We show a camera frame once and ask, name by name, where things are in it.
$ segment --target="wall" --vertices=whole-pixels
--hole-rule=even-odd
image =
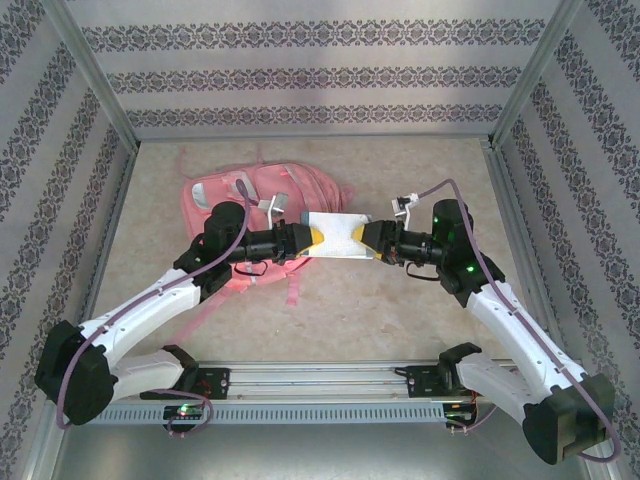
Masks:
[[[0,1],[0,479],[22,470],[48,330],[77,321],[129,155],[41,5]]]
[[[70,1],[141,139],[490,133],[558,0]]]
[[[581,7],[502,145],[564,341],[617,390],[640,478],[640,2]]]

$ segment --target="pink backpack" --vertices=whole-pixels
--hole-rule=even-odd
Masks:
[[[300,214],[305,211],[342,212],[353,199],[353,187],[338,186],[331,177],[315,167],[303,163],[262,163],[260,156],[258,158],[257,164],[227,167],[212,175],[185,182],[181,205],[190,239],[204,231],[204,222],[218,203],[232,200],[244,204],[235,186],[238,179],[245,183],[252,203],[271,200],[277,193],[287,194],[286,208],[280,217],[287,223],[300,222]],[[252,206],[249,229],[267,230],[270,228],[267,223],[267,213]],[[250,263],[236,265],[241,273],[234,271],[232,279],[209,300],[203,313],[174,336],[169,344],[178,344],[191,334],[233,291],[244,292],[252,285],[265,285],[289,278],[287,304],[296,305],[299,271],[310,261],[309,258],[299,258],[282,266],[268,261],[266,270],[261,265]]]

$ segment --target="black joint motor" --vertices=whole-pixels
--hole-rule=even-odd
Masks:
[[[613,418],[615,389],[602,373],[580,382],[609,421]],[[555,465],[607,439],[607,431],[578,390],[556,388],[536,405],[524,406],[522,430],[534,452]]]
[[[401,221],[379,220],[364,226],[363,244],[380,254],[380,259],[389,265],[404,266],[413,262],[417,266],[435,265],[439,262],[440,246],[431,235],[404,229]]]
[[[35,384],[56,404],[62,377],[84,342],[80,330],[67,321],[54,326],[47,336]],[[71,374],[63,411],[74,425],[83,425],[100,415],[113,398],[116,379],[109,373],[103,352],[104,347],[90,345]]]
[[[468,213],[471,230],[473,217]],[[440,284],[445,291],[456,297],[463,307],[472,293],[479,293],[489,283],[471,246],[469,235],[464,225],[462,212],[457,200],[440,200],[433,206],[433,240],[442,245],[442,257],[436,266]],[[505,276],[498,266],[486,255],[482,259],[489,268],[491,277],[496,281],[504,281]]]
[[[462,382],[460,382],[456,365],[464,357],[474,353],[482,353],[482,349],[471,342],[467,342],[451,347],[438,356],[438,374],[442,387],[447,394],[455,395],[466,390],[462,386]]]
[[[173,268],[193,273],[220,257],[237,240],[244,215],[244,208],[236,202],[217,204],[204,222],[204,232],[193,239],[189,250],[174,262]],[[282,265],[311,245],[311,229],[298,223],[286,224],[280,220],[270,230],[246,230],[224,262],[193,279],[194,285],[201,287],[200,301],[209,298],[231,280],[232,264],[271,260]]]

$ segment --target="pink fabric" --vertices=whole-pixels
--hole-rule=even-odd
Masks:
[[[166,345],[180,345],[187,337],[195,332],[207,319],[215,312],[220,305],[227,301],[227,299],[233,294],[233,290],[230,288],[222,288],[218,290],[209,300],[204,304],[202,311],[196,315],[193,320],[187,323],[182,330],[176,333]]]
[[[354,197],[356,196],[356,187],[353,185],[343,185],[340,187],[340,200],[342,202],[343,209],[347,207],[351,202],[353,202]]]
[[[295,307],[298,305],[300,298],[300,270],[291,272],[287,275],[289,279],[289,294],[287,295],[287,305]]]

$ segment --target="floor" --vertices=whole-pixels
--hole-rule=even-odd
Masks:
[[[481,249],[519,282],[477,139],[351,137],[143,143],[107,263],[95,313],[108,311],[159,278],[188,247],[180,210],[182,172],[197,177],[222,165],[269,161],[320,167],[356,196],[349,211],[391,219],[391,199],[441,180],[458,182]],[[434,194],[412,210],[413,229],[428,230]],[[287,281],[234,294],[182,345],[198,360],[357,361],[435,359],[471,341],[493,358],[507,354],[493,335],[437,283],[366,260],[316,260],[302,275],[297,307],[285,305]],[[152,353],[198,308],[176,317],[132,354]]]

